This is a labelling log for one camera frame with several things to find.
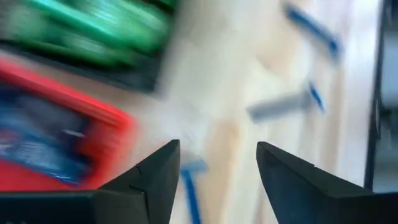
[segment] red box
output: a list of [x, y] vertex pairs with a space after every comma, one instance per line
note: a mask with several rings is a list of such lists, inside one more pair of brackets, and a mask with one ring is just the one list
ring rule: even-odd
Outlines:
[[93, 170], [79, 187], [0, 160], [1, 191], [91, 190], [116, 177], [128, 147], [135, 140], [134, 119], [121, 110], [72, 90], [48, 78], [29, 72], [0, 58], [0, 79], [21, 86], [33, 95], [73, 109], [91, 118], [85, 141], [77, 150], [93, 161]]

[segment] wooden table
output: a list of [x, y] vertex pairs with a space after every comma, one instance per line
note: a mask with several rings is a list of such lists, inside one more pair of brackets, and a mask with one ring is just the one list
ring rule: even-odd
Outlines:
[[[139, 136], [124, 170], [170, 139], [202, 156], [209, 166], [197, 177], [204, 223], [277, 223], [259, 178], [258, 141], [363, 185], [382, 1], [294, 3], [341, 38], [338, 64], [284, 18], [275, 0], [185, 1], [152, 96], [7, 55], [137, 118]], [[249, 119], [249, 105], [298, 92], [309, 78], [326, 114], [297, 112], [261, 124]], [[185, 202], [179, 184], [171, 223], [189, 223]]]

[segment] blue package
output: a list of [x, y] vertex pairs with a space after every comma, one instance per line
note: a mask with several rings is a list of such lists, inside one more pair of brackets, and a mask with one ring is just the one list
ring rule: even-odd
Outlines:
[[54, 142], [30, 135], [17, 127], [1, 125], [0, 157], [37, 172], [77, 185], [90, 172], [90, 162]]
[[90, 121], [77, 112], [0, 83], [0, 158], [78, 185], [91, 161], [75, 150]]

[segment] dark edge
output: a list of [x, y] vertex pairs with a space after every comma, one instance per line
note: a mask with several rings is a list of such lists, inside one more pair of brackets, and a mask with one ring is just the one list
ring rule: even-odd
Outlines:
[[384, 0], [382, 3], [382, 9], [379, 16], [380, 26], [378, 30], [379, 44], [377, 49], [377, 64], [375, 68], [374, 76], [374, 90], [370, 114], [370, 124], [368, 132], [368, 156], [366, 158], [365, 177], [364, 177], [364, 188], [367, 190], [373, 190], [373, 178], [374, 178], [374, 166], [376, 157], [376, 144], [380, 137], [380, 122], [379, 122], [379, 111], [380, 111], [380, 87], [381, 87], [381, 70], [383, 61], [383, 46], [384, 36], [383, 30], [386, 26], [386, 8], [388, 6], [388, 0]]
[[259, 162], [259, 153], [261, 153], [259, 148], [261, 148], [263, 151], [267, 151], [286, 169], [291, 171], [291, 173], [295, 174], [297, 177], [300, 177], [308, 185], [311, 185], [314, 189], [327, 197], [338, 198], [373, 194], [372, 192], [363, 189], [356, 184], [337, 177], [325, 170], [319, 169], [314, 164], [268, 142], [263, 141], [257, 143], [257, 163]]

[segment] black tray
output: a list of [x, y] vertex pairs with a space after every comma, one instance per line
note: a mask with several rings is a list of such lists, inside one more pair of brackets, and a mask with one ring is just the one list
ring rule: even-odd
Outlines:
[[[8, 1], [9, 0], [0, 0], [0, 6], [3, 2], [6, 4]], [[155, 0], [146, 2], [157, 6], [171, 16], [171, 30], [173, 31], [179, 4], [176, 4], [175, 8], [171, 9], [167, 5]], [[57, 58], [53, 55], [51, 57], [45, 54], [39, 55], [35, 54], [32, 51], [20, 48], [16, 45], [12, 45], [6, 40], [0, 40], [0, 49], [3, 49], [13, 54], [21, 55], [36, 62], [49, 65], [51, 67], [72, 72], [76, 75], [92, 78], [94, 80], [98, 80], [100, 82], [116, 86], [118, 88], [150, 93], [155, 89], [160, 74], [160, 69], [162, 67], [163, 57], [173, 34], [172, 31], [170, 32], [169, 39], [167, 40], [164, 47], [158, 52], [154, 53], [152, 56], [141, 55], [141, 63], [135, 68], [126, 67], [116, 69], [104, 69], [87, 63], [81, 63], [65, 58]]]

